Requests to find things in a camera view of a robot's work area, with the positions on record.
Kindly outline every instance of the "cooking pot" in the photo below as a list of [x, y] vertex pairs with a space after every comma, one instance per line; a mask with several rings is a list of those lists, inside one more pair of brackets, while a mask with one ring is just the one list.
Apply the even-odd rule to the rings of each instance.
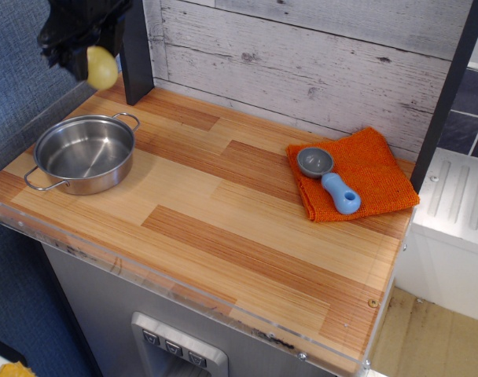
[[[136, 120], [134, 129], [117, 119], [121, 115]], [[134, 115], [122, 112], [77, 116], [50, 127], [36, 141], [36, 167], [24, 175], [26, 184], [39, 191], [57, 188], [74, 195], [110, 189], [131, 170], [134, 132], [140, 124]], [[38, 168], [50, 178], [51, 186], [37, 187], [29, 182], [29, 175]]]

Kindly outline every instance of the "orange dish towel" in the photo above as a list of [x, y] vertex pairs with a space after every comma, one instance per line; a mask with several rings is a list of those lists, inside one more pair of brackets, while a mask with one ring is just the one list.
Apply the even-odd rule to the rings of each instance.
[[[341, 214], [321, 180], [308, 178], [300, 171], [296, 156], [306, 147], [318, 147], [333, 157], [332, 172], [362, 198], [353, 214]], [[383, 214], [419, 204], [419, 196], [402, 172], [384, 137], [368, 127], [338, 141], [311, 145], [289, 145], [286, 149], [290, 167], [302, 196], [307, 216], [312, 221], [344, 221], [373, 214]]]

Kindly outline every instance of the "dispenser buttons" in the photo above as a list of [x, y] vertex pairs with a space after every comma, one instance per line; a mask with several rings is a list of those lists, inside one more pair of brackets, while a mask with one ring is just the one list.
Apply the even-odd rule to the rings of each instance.
[[206, 359], [192, 351], [189, 351], [189, 360], [192, 364], [195, 364], [198, 367], [206, 368]]
[[166, 350], [173, 355], [183, 356], [182, 347], [166, 340]]
[[153, 344], [154, 346], [158, 346], [160, 344], [159, 337], [146, 330], [143, 330], [143, 338], [145, 338], [145, 341], [150, 344]]

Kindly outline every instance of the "toy utensil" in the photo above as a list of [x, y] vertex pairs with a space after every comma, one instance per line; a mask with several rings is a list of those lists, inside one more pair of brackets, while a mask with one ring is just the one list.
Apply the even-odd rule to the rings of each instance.
[[331, 173], [332, 156], [321, 148], [304, 148], [296, 157], [300, 171], [309, 178], [321, 178], [323, 188], [332, 196], [336, 210], [353, 214], [361, 206], [358, 193], [347, 186], [339, 174]]

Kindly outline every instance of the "wooden countertop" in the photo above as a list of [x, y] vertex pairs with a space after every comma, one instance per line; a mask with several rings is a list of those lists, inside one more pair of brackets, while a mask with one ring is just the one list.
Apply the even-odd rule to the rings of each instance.
[[[384, 299], [412, 210], [315, 224], [285, 148], [324, 138], [159, 89], [131, 107], [120, 81], [70, 116], [141, 120], [127, 178], [92, 196], [38, 192], [23, 179], [29, 149], [0, 173], [0, 216], [112, 269], [165, 276], [169, 290], [322, 366], [363, 361], [381, 307], [369, 300]], [[31, 180], [48, 183], [39, 170]]]

